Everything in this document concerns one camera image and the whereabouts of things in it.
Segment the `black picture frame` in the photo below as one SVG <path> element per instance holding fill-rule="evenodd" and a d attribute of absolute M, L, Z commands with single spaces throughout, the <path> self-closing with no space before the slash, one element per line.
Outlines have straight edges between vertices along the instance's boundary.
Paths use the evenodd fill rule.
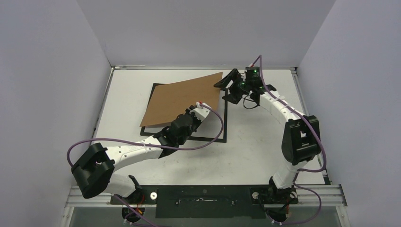
<path fill-rule="evenodd" d="M 150 93 L 150 96 L 149 96 L 148 103 L 150 102 L 151 97 L 153 96 L 153 93 L 154 93 L 155 88 L 156 88 L 157 86 L 160 86 L 160 85 L 162 85 L 162 84 L 161 84 L 161 83 L 153 83 L 153 86 L 152 86 L 152 89 L 151 89 L 151 93 Z M 227 101 L 227 100 L 224 100 L 224 99 L 222 99 L 222 101 L 224 102 L 224 108 L 223 108 L 224 113 L 219 114 L 219 115 L 222 117 L 223 122 L 224 122 L 223 131 L 222 131 L 222 133 L 221 133 L 221 135 L 222 135 L 223 137 L 222 137 L 222 138 L 217 138 L 217 139 L 215 140 L 215 142 L 217 142 L 217 143 L 226 143 L 226 142 L 227 142 L 228 101 Z M 153 136 L 153 135 L 155 135 L 155 133 L 146 132 L 145 129 L 146 129 L 146 126 L 141 127 L 141 130 L 140 130 L 140 133 L 139 133 L 140 136 Z M 192 135 L 192 136 L 190 136 L 190 137 L 188 138 L 188 140 L 209 142 L 209 141 L 211 141 L 213 138 L 214 138 L 214 137 L 208 138 L 208 137 L 199 137 L 199 136 L 193 136 L 193 135 Z"/>

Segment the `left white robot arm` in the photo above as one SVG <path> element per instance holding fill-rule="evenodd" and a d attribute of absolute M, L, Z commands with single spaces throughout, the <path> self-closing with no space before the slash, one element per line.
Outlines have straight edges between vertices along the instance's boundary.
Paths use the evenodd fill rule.
<path fill-rule="evenodd" d="M 90 199 L 101 193 L 109 193 L 122 196 L 131 204 L 138 202 L 142 187 L 137 179 L 133 175 L 120 175 L 117 170 L 173 154 L 197 131 L 209 113 L 207 108 L 196 103 L 178 115 L 169 126 L 139 141 L 137 145 L 90 145 L 71 168 L 83 197 Z"/>

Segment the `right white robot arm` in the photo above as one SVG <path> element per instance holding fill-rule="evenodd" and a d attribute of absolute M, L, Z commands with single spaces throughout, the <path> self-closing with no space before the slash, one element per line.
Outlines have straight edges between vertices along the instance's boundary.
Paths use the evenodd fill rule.
<path fill-rule="evenodd" d="M 320 154 L 319 123 L 292 107 L 276 88 L 265 83 L 260 67 L 250 66 L 244 73 L 232 69 L 214 87 L 227 89 L 223 99 L 238 104 L 245 96 L 269 112 L 284 128 L 281 151 L 283 163 L 270 178 L 258 199 L 266 203 L 285 203 L 296 199 L 294 182 L 305 165 Z"/>

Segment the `brown cardboard backing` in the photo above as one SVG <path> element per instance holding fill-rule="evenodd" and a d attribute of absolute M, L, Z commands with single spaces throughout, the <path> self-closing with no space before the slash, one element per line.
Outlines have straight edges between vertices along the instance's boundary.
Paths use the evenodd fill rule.
<path fill-rule="evenodd" d="M 172 122 L 185 109 L 202 102 L 217 110 L 220 89 L 214 87 L 223 77 L 222 72 L 211 75 L 158 85 L 155 87 L 140 123 L 141 127 Z"/>

